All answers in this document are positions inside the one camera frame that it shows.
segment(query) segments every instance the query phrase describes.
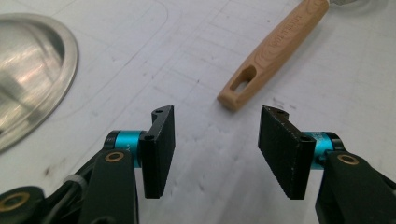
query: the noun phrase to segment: hole in handle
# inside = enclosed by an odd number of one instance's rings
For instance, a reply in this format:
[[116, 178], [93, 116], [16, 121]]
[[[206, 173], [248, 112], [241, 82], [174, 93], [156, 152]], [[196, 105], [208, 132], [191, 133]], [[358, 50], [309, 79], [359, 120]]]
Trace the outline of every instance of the hole in handle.
[[249, 67], [242, 70], [242, 72], [231, 85], [231, 90], [235, 93], [241, 93], [256, 75], [256, 68], [253, 65], [250, 65]]

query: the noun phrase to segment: wooden handle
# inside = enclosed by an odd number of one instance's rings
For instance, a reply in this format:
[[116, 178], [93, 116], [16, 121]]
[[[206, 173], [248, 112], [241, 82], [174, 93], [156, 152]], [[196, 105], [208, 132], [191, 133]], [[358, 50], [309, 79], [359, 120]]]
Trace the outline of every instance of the wooden handle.
[[304, 0], [245, 59], [218, 100], [234, 111], [242, 107], [297, 50], [328, 9], [327, 0]]

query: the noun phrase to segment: blue cylinder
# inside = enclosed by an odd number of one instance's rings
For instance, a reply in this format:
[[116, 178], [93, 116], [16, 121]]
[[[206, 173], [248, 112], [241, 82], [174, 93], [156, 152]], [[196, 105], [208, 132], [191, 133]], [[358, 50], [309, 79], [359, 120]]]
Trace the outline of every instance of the blue cylinder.
[[317, 163], [317, 159], [323, 158], [324, 160], [326, 150], [334, 151], [332, 139], [326, 133], [305, 132], [305, 134], [317, 140], [317, 144], [315, 145], [314, 159], [311, 163], [311, 170], [323, 170], [323, 167]]
[[134, 168], [140, 168], [139, 136], [142, 131], [120, 131], [117, 135], [114, 148], [126, 149], [131, 152], [134, 158]]

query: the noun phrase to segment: stainless steel bowl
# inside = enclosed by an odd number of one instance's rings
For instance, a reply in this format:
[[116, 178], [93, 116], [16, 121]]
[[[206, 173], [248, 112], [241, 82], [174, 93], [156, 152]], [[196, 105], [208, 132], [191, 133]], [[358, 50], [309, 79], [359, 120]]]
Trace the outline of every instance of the stainless steel bowl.
[[55, 109], [77, 64], [76, 39], [58, 21], [24, 13], [0, 15], [0, 152]]

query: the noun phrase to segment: scratched white surface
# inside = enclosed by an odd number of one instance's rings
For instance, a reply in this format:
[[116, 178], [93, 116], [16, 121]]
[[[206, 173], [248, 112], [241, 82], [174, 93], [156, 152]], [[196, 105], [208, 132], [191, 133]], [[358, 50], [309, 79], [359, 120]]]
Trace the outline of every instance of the scratched white surface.
[[112, 130], [147, 130], [175, 105], [177, 148], [165, 194], [143, 197], [141, 223], [318, 223], [321, 171], [306, 198], [284, 195], [257, 148], [260, 108], [290, 112], [303, 131], [333, 131], [396, 180], [396, 1], [331, 6], [293, 57], [242, 110], [216, 96], [300, 0], [2, 0], [67, 25], [79, 45], [75, 82], [55, 112], [0, 155], [0, 192], [47, 194]]

